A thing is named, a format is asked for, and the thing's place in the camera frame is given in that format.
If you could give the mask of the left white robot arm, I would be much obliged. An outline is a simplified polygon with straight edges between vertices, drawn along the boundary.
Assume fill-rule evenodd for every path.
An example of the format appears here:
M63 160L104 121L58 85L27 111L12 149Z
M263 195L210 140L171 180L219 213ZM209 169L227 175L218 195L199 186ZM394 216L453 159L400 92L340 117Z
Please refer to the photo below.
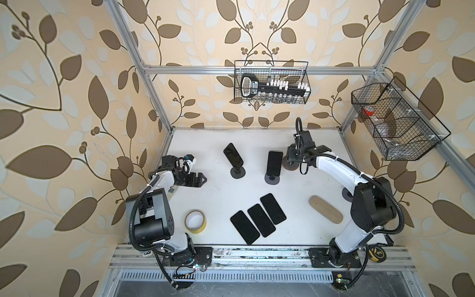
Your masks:
M209 265L212 248L196 251L188 233L174 232L174 219L167 197L173 186L200 188L206 182L203 173L165 170L149 174L146 188L125 201L131 245L140 252L150 251L168 257L175 266Z

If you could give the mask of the black phone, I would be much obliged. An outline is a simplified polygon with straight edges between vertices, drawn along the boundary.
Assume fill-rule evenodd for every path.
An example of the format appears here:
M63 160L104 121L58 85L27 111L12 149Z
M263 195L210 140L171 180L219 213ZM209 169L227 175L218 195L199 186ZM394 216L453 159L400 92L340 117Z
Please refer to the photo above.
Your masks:
M223 150L223 153L225 154L226 158L228 161L231 163L231 166L233 167L234 170L240 171L242 168L244 161L238 151L236 150L236 147L234 146L233 143L229 143Z
M278 225L287 219L283 209L273 194L269 193L261 197L260 201L274 225Z
M252 245L261 235L242 210L236 212L230 221L247 245Z
M260 204L253 205L247 213L263 237L266 238L276 231L276 227Z
M283 152L271 150L268 152L266 175L279 177L282 169Z

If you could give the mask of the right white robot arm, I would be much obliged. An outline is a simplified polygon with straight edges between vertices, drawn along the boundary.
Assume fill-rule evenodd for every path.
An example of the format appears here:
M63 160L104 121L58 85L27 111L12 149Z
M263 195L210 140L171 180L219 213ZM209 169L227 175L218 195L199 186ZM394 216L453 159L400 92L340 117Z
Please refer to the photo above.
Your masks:
M287 169L305 164L328 173L353 197L350 222L329 244L328 259L332 266L345 265L357 249L377 234L396 235L403 231L404 214L390 182L363 173L327 146L315 145L309 131L296 129L294 144L288 147L283 164Z

